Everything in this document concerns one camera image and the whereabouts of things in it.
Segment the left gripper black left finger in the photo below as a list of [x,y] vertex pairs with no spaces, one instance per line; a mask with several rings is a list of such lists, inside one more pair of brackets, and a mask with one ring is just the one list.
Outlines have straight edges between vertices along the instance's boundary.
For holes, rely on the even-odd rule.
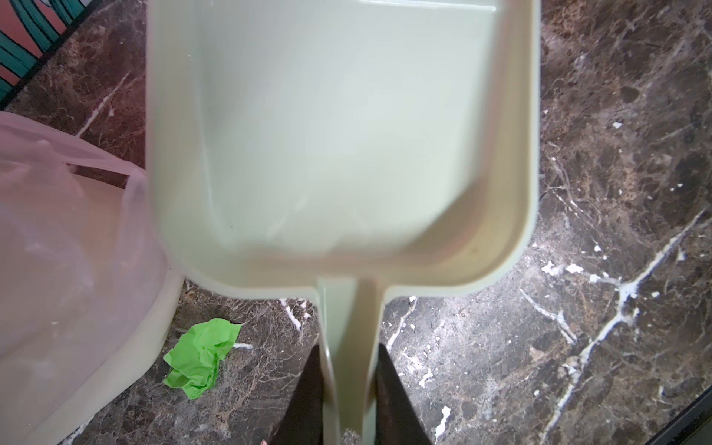
[[269,444],[322,445],[324,443],[324,377],[320,346],[311,349],[287,411]]

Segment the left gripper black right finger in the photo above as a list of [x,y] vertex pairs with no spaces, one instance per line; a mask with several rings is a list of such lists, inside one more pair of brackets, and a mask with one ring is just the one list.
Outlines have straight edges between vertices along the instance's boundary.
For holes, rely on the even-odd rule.
[[378,345],[375,372],[378,445],[431,445],[402,385],[387,347]]

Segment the cream trash bin with bag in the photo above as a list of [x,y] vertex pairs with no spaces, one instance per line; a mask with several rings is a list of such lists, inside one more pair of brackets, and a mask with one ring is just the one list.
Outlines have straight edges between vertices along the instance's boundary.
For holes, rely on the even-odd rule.
[[59,443],[143,376],[182,285],[141,168],[2,114],[3,443]]

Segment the light green dustpan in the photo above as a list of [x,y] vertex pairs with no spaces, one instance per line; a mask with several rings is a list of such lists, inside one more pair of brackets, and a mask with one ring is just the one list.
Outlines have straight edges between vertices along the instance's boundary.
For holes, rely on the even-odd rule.
[[376,438],[386,305],[485,289],[538,206],[538,1],[151,1],[154,221],[193,282],[318,311],[324,443]]

